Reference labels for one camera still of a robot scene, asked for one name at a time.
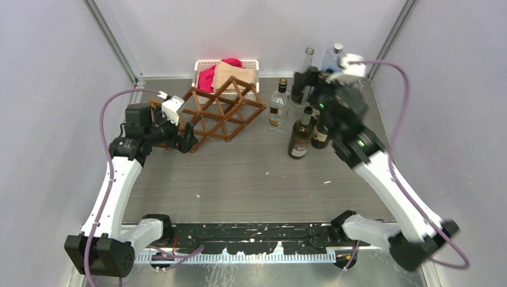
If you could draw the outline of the clear glass wine bottle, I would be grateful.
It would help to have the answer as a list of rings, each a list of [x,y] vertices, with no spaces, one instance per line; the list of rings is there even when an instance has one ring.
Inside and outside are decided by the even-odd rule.
[[[299,71],[294,74],[294,80],[291,87],[291,103],[294,107],[303,107],[307,104],[311,87],[306,86],[307,70],[311,67],[314,55],[314,47],[308,46],[305,50],[303,65]]]

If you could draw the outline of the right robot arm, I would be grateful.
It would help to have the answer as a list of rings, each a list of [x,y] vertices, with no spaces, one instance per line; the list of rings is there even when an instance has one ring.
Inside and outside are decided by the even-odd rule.
[[[395,222],[383,223],[348,210],[331,222],[332,238],[341,246],[354,240],[381,248],[404,270],[415,271],[459,227],[429,209],[404,180],[382,141],[364,122],[368,105],[361,91],[341,83],[340,77],[311,66],[294,73],[291,92],[299,94],[307,87],[313,88],[309,102],[318,107],[334,152],[370,185]]]

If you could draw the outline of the blue square glass bottle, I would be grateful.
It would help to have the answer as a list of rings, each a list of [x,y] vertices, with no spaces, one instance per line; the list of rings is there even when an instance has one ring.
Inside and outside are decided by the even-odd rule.
[[[321,72],[335,73],[340,72],[341,68],[340,57],[343,55],[344,45],[341,43],[335,43],[332,48],[325,52],[323,61],[320,67]]]

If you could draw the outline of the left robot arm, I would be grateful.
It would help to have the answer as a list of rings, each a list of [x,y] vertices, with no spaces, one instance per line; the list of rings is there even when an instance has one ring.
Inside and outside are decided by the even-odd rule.
[[[197,144],[193,124],[179,131],[180,98],[153,107],[129,105],[120,135],[106,149],[106,173],[89,218],[77,235],[66,238],[64,249],[83,275],[125,278],[136,255],[152,243],[169,246],[175,237],[168,215],[147,214],[131,230],[121,226],[130,193],[155,144],[187,153]]]

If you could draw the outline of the dark green bottle white label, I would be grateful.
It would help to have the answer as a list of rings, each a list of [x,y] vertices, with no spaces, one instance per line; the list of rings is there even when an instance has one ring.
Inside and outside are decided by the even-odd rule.
[[[311,114],[311,118],[310,118],[310,125],[312,127],[314,127],[319,119],[319,116],[320,116],[320,105],[319,104],[313,104],[313,105],[310,105],[310,107],[312,108],[312,114]]]

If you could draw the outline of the green bottle silver capsule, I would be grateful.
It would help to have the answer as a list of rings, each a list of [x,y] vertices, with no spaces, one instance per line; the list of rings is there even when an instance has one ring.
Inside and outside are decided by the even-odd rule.
[[[288,155],[293,159],[301,159],[307,154],[313,134],[313,126],[310,123],[313,108],[306,106],[303,115],[294,122],[288,145]]]

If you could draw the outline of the small clear bottle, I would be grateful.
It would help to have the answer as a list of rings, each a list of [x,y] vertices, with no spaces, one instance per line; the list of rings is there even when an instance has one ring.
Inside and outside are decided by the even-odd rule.
[[[352,87],[358,90],[362,90],[365,85],[366,80],[364,78],[357,80]]]

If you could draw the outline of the brown wooden wine rack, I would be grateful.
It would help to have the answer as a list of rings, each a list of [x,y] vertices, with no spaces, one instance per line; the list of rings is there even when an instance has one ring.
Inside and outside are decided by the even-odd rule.
[[[191,87],[183,96],[185,107],[179,115],[181,134],[193,128],[197,143],[190,148],[195,153],[209,139],[225,142],[234,139],[265,109],[254,83],[230,76],[216,93]]]

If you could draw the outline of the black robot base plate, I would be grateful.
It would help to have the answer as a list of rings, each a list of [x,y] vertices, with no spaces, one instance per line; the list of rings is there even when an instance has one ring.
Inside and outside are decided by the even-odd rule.
[[[285,255],[324,254],[328,248],[352,247],[330,223],[178,223],[171,239],[150,246],[189,254],[204,246],[203,254],[272,254],[278,245]]]

